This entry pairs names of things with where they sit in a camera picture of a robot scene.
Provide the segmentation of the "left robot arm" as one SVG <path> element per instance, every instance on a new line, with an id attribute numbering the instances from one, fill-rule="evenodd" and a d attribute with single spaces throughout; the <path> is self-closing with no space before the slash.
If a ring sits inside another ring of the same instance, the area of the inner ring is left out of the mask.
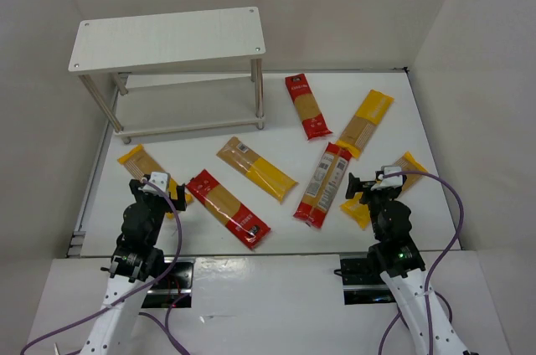
<path id="1" fill-rule="evenodd" d="M 105 297 L 82 354 L 126 353 L 147 292 L 166 269 L 164 254 L 156 247 L 165 214 L 186 208 L 184 188 L 176 187 L 178 198 L 173 200 L 169 182 L 166 172 L 129 182 L 135 203 L 123 212 L 116 249 L 105 269 L 109 273 Z"/>

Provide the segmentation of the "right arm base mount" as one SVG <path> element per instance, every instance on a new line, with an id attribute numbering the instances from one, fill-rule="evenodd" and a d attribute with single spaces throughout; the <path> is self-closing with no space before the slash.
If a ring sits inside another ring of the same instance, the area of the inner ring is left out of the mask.
<path id="1" fill-rule="evenodd" d="M 394 303 L 389 288 L 373 271 L 364 255 L 341 256 L 340 266 L 333 274 L 342 281 L 343 299 L 347 306 Z"/>

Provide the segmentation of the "red spaghetti bag lower centre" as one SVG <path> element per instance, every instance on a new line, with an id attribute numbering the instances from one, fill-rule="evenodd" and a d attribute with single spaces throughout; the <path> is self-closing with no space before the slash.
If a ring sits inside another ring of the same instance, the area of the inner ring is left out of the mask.
<path id="1" fill-rule="evenodd" d="M 206 169 L 186 184 L 187 190 L 242 244 L 253 250 L 271 228 L 242 204 Z"/>

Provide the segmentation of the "red spaghetti bag top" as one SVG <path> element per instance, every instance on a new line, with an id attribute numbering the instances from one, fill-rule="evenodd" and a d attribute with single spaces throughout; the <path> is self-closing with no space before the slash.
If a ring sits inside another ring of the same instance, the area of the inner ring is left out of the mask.
<path id="1" fill-rule="evenodd" d="M 304 74 L 288 76 L 285 84 L 307 139 L 331 135 L 307 77 Z"/>

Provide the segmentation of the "red spaghetti bag label side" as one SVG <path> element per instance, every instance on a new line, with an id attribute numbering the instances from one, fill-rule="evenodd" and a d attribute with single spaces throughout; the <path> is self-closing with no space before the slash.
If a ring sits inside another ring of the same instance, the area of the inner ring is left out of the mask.
<path id="1" fill-rule="evenodd" d="M 320 229 L 338 192 L 348 164 L 349 150 L 329 142 L 293 214 L 310 227 Z"/>

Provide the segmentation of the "red spaghetti bag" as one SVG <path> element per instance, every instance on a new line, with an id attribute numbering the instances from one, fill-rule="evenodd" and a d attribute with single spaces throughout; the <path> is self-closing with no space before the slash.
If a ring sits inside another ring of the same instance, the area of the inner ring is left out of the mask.
<path id="1" fill-rule="evenodd" d="M 242 204 L 206 169 L 186 184 L 187 190 L 242 244 L 253 250 L 271 228 Z"/>
<path id="2" fill-rule="evenodd" d="M 307 139 L 331 135 L 307 77 L 304 74 L 288 76 L 285 84 Z"/>

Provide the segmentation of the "yellow spaghetti bag upper right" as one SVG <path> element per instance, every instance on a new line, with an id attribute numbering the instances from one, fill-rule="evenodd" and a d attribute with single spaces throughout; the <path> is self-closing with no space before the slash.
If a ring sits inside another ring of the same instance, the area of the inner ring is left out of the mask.
<path id="1" fill-rule="evenodd" d="M 348 150 L 353 158 L 359 158 L 393 102 L 393 97 L 371 90 L 340 134 L 336 144 Z"/>

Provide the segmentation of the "yellow spaghetti bag centre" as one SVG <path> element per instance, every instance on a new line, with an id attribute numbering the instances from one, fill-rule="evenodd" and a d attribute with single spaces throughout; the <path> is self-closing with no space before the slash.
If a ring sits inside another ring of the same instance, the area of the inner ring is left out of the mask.
<path id="1" fill-rule="evenodd" d="M 219 149 L 217 157 L 279 203 L 282 203 L 286 195 L 297 185 L 297 181 L 265 160 L 236 136 L 231 137 Z"/>

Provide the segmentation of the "white two-tier shelf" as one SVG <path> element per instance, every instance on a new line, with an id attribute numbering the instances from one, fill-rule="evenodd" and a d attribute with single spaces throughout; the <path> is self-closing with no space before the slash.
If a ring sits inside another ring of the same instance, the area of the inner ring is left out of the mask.
<path id="1" fill-rule="evenodd" d="M 68 70 L 115 135 L 265 125 L 257 7 L 84 20 Z"/>

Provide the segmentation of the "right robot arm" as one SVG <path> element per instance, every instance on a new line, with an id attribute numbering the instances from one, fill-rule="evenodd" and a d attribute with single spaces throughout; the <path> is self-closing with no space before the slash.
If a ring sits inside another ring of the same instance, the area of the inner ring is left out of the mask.
<path id="1" fill-rule="evenodd" d="M 436 180 L 449 189 L 459 206 L 455 234 L 432 266 L 428 267 L 410 235 L 411 210 L 397 197 L 408 176 Z M 430 279 L 438 264 L 458 240 L 464 222 L 464 208 L 456 190 L 446 181 L 423 171 L 404 171 L 394 165 L 383 166 L 375 179 L 364 181 L 348 175 L 346 198 L 361 195 L 359 202 L 368 208 L 377 243 L 367 253 L 372 270 L 387 285 L 395 299 L 398 313 L 388 325 L 389 332 L 398 320 L 405 322 L 417 354 L 470 354 L 472 351 L 458 337 L 445 313 Z"/>

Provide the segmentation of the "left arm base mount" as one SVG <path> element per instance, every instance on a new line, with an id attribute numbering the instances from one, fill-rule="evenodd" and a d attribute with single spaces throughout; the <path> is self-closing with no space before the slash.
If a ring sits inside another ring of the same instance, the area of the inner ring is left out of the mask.
<path id="1" fill-rule="evenodd" d="M 142 309 L 190 308 L 192 304 L 193 258 L 179 259 L 172 270 L 147 292 Z"/>

